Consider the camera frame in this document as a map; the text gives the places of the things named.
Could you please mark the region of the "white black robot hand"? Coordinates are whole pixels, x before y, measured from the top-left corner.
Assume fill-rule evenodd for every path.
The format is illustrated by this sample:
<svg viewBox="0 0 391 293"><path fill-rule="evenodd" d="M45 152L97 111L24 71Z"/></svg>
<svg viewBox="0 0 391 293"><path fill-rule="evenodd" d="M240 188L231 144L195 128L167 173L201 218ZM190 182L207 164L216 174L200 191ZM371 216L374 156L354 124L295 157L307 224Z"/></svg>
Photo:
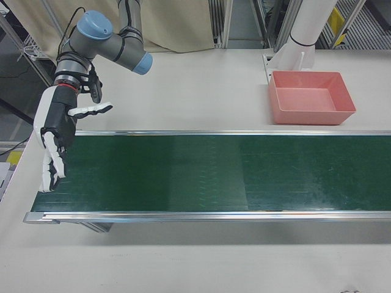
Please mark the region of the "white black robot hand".
<svg viewBox="0 0 391 293"><path fill-rule="evenodd" d="M75 138L77 120L103 114L113 107L110 102L78 107L77 97L78 91L73 86L58 84L48 87L40 99L33 127L45 151L41 192L53 191L59 180L66 177L65 157Z"/></svg>

